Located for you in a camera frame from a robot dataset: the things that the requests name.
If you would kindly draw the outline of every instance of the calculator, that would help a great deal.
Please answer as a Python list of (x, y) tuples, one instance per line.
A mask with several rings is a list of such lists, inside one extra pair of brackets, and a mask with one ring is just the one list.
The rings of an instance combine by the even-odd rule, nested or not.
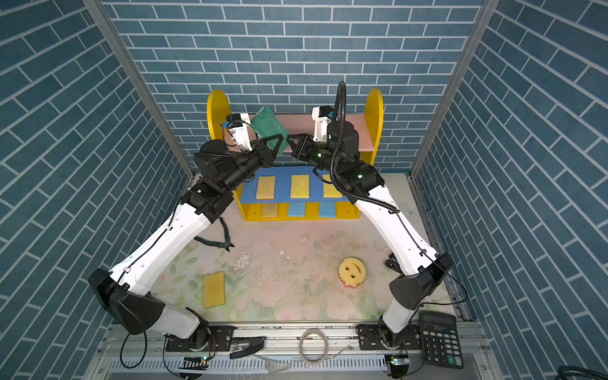
[(420, 331), (426, 364), (464, 368), (456, 317), (436, 311), (421, 311)]

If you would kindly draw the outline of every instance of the floral tablecloth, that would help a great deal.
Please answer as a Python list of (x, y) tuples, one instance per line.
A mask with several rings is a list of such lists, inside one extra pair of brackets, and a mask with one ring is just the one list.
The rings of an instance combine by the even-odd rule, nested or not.
[[(385, 176), (389, 188), (420, 229), (406, 178), (397, 175), (402, 178)], [(398, 274), (384, 266), (390, 249), (364, 215), (353, 221), (246, 223), (233, 202), (223, 217), (235, 247), (227, 252), (190, 242), (158, 278), (153, 294), (208, 320), (231, 322), (377, 319), (389, 306), (389, 283)], [(201, 236), (223, 240), (223, 230), (216, 222)], [(355, 289), (345, 287), (337, 274), (346, 257), (359, 258), (367, 269)], [(226, 304), (204, 309), (203, 278), (218, 271), (225, 273)], [(449, 302), (443, 284), (431, 298)], [(454, 313), (451, 306), (426, 309)]]

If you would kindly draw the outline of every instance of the blue brick wallpaper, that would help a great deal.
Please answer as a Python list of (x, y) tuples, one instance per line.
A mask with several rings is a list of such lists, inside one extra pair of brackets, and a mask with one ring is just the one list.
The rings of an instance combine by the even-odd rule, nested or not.
[[(348, 85), (348, 112), (384, 96), (376, 167), (407, 171), (482, 0), (105, 1), (184, 149), (207, 141), (206, 101), (308, 113)], [(278, 164), (295, 164), (284, 154)]]
[(506, 378), (608, 371), (607, 20), (502, 0), (418, 176)]
[(170, 213), (173, 153), (80, 0), (0, 0), (0, 379), (82, 376), (88, 288)]

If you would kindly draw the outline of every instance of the green scouring pad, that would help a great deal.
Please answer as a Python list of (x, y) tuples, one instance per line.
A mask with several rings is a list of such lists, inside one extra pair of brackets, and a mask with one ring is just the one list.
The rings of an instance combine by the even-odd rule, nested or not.
[[(267, 106), (262, 107), (262, 109), (255, 114), (254, 118), (251, 119), (251, 127), (258, 133), (258, 135), (260, 135), (260, 137), (282, 134), (283, 142), (278, 149), (279, 154), (282, 153), (289, 145), (287, 143), (287, 130), (283, 124), (277, 120), (276, 116), (274, 116), (272, 111)], [(268, 147), (270, 149), (274, 149), (275, 146), (277, 146), (277, 140), (268, 142)]]

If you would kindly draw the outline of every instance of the green plier handle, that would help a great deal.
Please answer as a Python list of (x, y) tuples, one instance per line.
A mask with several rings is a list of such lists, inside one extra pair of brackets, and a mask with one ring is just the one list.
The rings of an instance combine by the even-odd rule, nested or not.
[(234, 244), (230, 242), (228, 226), (226, 225), (226, 222), (224, 222), (224, 219), (222, 217), (219, 218), (219, 222), (222, 224), (222, 227), (224, 227), (224, 239), (226, 239), (225, 241), (211, 241), (198, 236), (195, 236), (194, 240), (198, 241), (199, 243), (205, 244), (206, 246), (224, 248), (225, 250), (230, 252), (230, 247), (234, 247)]

